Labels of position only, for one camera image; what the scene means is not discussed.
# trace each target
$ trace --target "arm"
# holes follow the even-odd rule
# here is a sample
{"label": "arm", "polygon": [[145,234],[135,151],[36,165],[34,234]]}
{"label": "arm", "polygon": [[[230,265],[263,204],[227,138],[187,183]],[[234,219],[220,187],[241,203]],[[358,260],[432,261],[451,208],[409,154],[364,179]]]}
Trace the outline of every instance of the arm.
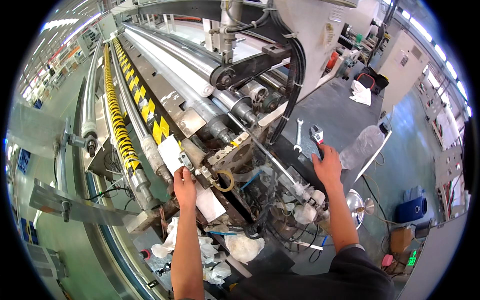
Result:
{"label": "arm", "polygon": [[358,244],[359,236],[348,209],[343,185],[340,182],[342,164],[338,152],[327,145],[318,146],[324,152],[324,159],[320,161],[316,154],[312,154],[313,167],[318,179],[324,184],[328,195],[330,208],[330,228],[333,244],[338,253],[347,245]]}
{"label": "arm", "polygon": [[173,291],[175,299],[202,300],[205,298],[204,274],[195,221],[197,191],[187,168],[175,171],[173,178],[173,189],[180,204],[177,241],[172,257]]}

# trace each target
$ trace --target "black bag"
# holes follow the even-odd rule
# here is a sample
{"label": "black bag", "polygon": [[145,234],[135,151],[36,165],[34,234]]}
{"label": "black bag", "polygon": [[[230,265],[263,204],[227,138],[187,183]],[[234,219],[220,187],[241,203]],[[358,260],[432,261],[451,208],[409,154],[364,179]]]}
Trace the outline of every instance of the black bag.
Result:
{"label": "black bag", "polygon": [[354,79],[369,88],[375,95],[378,95],[388,85],[388,78],[377,74],[371,67],[361,69]]}

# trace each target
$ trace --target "blue wire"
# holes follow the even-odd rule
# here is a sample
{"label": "blue wire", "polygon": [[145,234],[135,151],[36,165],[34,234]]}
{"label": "blue wire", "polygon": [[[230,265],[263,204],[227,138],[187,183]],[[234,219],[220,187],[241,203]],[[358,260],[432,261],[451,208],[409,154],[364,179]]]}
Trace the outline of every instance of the blue wire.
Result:
{"label": "blue wire", "polygon": [[322,242],[322,247],[325,245],[325,242],[327,241],[328,236],[324,238],[324,241]]}
{"label": "blue wire", "polygon": [[237,235],[234,232],[216,232],[216,231],[206,231],[206,232],[210,232],[210,233],[213,233],[213,234],[219,234],[219,235]]}
{"label": "blue wire", "polygon": [[250,182],[252,182],[255,178],[258,177],[258,175],[260,175],[260,173],[262,172],[262,170],[258,171],[257,174],[255,174],[252,178],[250,178],[249,181],[247,181],[247,183],[245,183],[240,189],[243,191],[243,189],[250,184]]}

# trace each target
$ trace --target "white machine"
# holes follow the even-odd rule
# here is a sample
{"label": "white machine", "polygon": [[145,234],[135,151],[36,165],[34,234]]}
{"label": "white machine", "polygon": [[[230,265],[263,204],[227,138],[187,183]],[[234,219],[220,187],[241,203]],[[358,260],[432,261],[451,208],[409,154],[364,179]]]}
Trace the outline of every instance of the white machine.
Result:
{"label": "white machine", "polygon": [[428,56],[405,31],[388,42],[375,71],[388,78],[382,111],[389,113],[414,85],[428,64]]}

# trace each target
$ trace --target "cardboard box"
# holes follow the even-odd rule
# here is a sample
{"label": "cardboard box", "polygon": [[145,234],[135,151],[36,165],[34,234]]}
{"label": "cardboard box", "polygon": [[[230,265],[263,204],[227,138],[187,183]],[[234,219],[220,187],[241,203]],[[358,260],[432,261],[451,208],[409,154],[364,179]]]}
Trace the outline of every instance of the cardboard box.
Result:
{"label": "cardboard box", "polygon": [[397,228],[392,231],[390,238],[390,249],[392,252],[402,253],[405,251],[412,242],[412,229],[411,228]]}

